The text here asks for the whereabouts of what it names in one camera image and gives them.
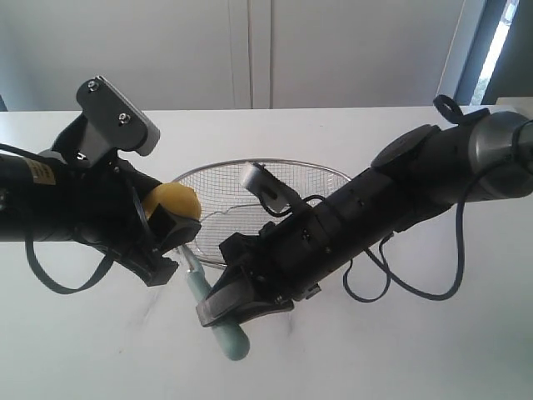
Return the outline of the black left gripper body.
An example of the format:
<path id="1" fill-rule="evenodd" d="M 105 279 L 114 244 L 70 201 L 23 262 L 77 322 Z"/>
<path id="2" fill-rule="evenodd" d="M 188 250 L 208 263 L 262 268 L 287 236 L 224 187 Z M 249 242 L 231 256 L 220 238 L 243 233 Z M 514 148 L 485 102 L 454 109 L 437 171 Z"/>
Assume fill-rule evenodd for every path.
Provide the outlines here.
<path id="1" fill-rule="evenodd" d="M 99 283 L 114 263 L 134 273 L 148 287 L 168 283 L 177 270 L 177 263 L 166 253 L 148 257 L 150 232 L 141 205 L 145 196 L 138 196 L 126 182 L 121 164 L 131 163 L 114 160 L 79 168 L 53 162 L 58 184 L 66 192 L 64 214 L 73 218 L 73 240 L 103 255 L 84 287 Z"/>

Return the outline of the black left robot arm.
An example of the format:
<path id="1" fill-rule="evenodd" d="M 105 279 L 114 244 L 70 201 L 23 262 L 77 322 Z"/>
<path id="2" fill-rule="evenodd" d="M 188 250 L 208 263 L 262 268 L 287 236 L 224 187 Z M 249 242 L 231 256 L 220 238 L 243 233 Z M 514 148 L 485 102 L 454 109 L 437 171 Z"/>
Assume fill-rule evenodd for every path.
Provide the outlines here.
<path id="1" fill-rule="evenodd" d="M 89 165 L 8 145 L 1 150 L 1 239 L 23 243 L 33 274 L 55 293 L 93 287 L 114 263 L 148 287 L 166 284 L 178 267 L 166 254 L 201 229 L 192 188 L 149 177 L 115 151 Z M 83 285 L 66 287 L 39 262 L 37 242 L 76 242 L 103 258 Z"/>

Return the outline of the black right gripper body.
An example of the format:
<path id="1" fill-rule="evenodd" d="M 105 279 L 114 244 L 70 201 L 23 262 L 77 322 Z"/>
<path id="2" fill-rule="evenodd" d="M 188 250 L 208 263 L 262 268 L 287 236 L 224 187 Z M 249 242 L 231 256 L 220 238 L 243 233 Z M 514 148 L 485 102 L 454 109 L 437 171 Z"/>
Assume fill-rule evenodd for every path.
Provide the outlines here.
<path id="1" fill-rule="evenodd" d="M 232 234 L 219 245 L 227 266 L 262 277 L 286 298 L 301 301 L 311 287 L 333 271 L 333 214 L 324 203 L 275 224 L 260 233 Z"/>

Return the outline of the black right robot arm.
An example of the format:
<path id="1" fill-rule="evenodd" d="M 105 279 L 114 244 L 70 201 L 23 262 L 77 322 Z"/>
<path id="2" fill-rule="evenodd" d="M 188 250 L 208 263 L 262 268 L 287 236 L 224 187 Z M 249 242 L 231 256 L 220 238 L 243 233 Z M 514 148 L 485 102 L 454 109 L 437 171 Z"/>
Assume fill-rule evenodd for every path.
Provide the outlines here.
<path id="1" fill-rule="evenodd" d="M 271 214 L 258 233 L 220 244 L 226 264 L 197 305 L 205 327 L 291 311 L 321 280 L 392 234 L 467 203 L 532 192 L 532 121 L 518 112 L 463 113 L 440 95 L 450 126 L 419 126 L 391 142 L 371 166 L 332 194 L 304 199 L 257 162 L 242 179 Z"/>

